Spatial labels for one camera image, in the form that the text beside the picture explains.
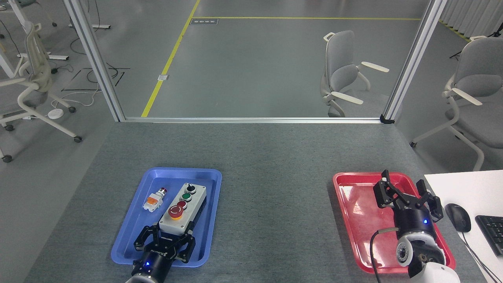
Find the control box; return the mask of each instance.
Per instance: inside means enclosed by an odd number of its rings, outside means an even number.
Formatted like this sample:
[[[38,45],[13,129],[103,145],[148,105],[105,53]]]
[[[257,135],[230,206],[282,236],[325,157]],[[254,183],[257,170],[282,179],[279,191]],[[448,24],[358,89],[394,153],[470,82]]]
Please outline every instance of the control box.
[[[183,235],[190,221],[194,221],[206,200],[206,187],[185,183],[159,220],[162,232]]]

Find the red emergency stop button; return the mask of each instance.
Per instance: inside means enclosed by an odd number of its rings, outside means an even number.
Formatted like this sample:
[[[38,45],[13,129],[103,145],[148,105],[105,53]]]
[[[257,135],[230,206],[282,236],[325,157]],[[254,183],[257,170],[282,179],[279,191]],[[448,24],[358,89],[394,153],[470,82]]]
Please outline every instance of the red emergency stop button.
[[[184,213],[184,208],[179,205],[173,205],[167,210],[167,213],[171,216],[173,220],[178,220],[182,217]]]

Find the blue tray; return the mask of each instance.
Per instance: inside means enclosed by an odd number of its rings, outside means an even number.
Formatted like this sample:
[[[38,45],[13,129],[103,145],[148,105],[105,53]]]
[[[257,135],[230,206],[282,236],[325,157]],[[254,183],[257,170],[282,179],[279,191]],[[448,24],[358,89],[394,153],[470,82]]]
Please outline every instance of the blue tray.
[[[189,262],[185,264],[175,260],[172,266],[199,267],[208,260],[222,173],[215,169],[154,167],[143,175],[112,247],[111,256],[115,263],[133,264],[133,260],[141,257],[143,252],[136,251],[133,242],[144,226],[151,226],[159,221],[185,183],[206,186],[206,205],[194,227],[193,236],[196,238],[196,247]],[[148,196],[157,192],[161,187],[167,189],[162,205],[152,213],[144,210],[143,204]]]

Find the red button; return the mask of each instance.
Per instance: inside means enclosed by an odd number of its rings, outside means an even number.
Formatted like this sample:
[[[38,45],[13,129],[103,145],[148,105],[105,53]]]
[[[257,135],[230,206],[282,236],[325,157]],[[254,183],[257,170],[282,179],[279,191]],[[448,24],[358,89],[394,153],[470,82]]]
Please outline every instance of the red button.
[[[173,205],[167,210],[167,213],[173,218],[173,220],[178,220],[182,217],[182,213],[184,213],[184,208],[179,205]]]
[[[184,200],[180,200],[177,205],[181,206],[184,210],[187,208],[187,202]]]

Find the gray table surface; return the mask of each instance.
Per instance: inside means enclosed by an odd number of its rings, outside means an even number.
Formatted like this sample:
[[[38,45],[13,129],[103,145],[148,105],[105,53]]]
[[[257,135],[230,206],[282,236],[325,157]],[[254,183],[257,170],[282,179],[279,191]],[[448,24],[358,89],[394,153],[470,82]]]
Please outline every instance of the gray table surface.
[[[116,123],[26,282],[125,282],[132,267],[110,252],[152,167],[223,176],[208,261],[172,268],[165,282],[375,282],[355,263],[332,176],[388,169],[423,178],[394,125]],[[485,282],[450,222],[438,226],[461,281]]]

